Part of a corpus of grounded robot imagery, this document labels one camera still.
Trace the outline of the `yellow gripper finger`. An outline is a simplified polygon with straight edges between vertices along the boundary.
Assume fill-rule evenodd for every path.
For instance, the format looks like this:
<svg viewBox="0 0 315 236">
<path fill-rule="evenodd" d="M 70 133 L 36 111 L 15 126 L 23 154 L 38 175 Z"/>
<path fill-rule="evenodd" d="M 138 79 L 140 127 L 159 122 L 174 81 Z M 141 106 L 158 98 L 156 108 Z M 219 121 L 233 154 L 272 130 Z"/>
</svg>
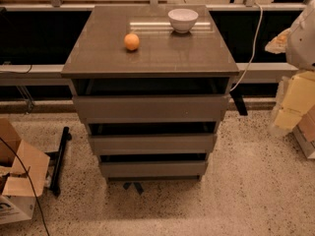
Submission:
<svg viewBox="0 0 315 236">
<path fill-rule="evenodd" d="M 285 53 L 287 38 L 289 34 L 290 29 L 283 30 L 267 43 L 267 45 L 265 46 L 265 50 L 273 54 Z"/>
</svg>

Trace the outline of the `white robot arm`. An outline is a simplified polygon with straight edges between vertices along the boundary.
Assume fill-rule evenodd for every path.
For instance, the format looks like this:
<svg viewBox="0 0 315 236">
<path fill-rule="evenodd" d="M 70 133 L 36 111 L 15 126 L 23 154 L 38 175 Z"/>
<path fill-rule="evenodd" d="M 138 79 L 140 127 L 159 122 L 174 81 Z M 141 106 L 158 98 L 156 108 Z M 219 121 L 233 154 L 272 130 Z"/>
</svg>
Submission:
<svg viewBox="0 0 315 236">
<path fill-rule="evenodd" d="M 272 111 L 271 132 L 285 136 L 315 105 L 315 0 L 265 47 L 267 52 L 284 53 L 286 62 L 298 71 L 291 78 L 283 77 Z"/>
</svg>

